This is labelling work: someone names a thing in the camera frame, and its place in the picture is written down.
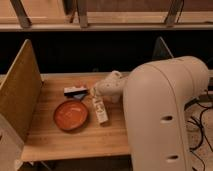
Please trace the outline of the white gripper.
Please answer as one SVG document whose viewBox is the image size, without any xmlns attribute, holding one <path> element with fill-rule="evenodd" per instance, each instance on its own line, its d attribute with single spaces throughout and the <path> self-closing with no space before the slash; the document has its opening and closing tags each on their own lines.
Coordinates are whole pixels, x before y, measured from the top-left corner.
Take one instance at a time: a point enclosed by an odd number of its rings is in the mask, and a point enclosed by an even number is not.
<svg viewBox="0 0 213 171">
<path fill-rule="evenodd" d="M 119 71 L 112 71 L 104 79 L 98 81 L 94 87 L 90 89 L 92 98 L 98 96 L 110 96 L 113 103 L 117 103 L 123 94 L 123 88 L 127 78 Z"/>
</svg>

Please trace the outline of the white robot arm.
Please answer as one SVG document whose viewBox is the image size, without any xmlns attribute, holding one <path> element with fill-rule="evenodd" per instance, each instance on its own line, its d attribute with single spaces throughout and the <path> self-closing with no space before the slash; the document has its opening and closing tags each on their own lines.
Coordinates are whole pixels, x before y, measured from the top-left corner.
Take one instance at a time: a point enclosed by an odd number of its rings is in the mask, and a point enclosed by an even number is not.
<svg viewBox="0 0 213 171">
<path fill-rule="evenodd" d="M 208 84 L 206 64 L 183 56 L 113 71 L 92 94 L 123 99 L 133 171 L 192 171 L 184 107 Z"/>
</svg>

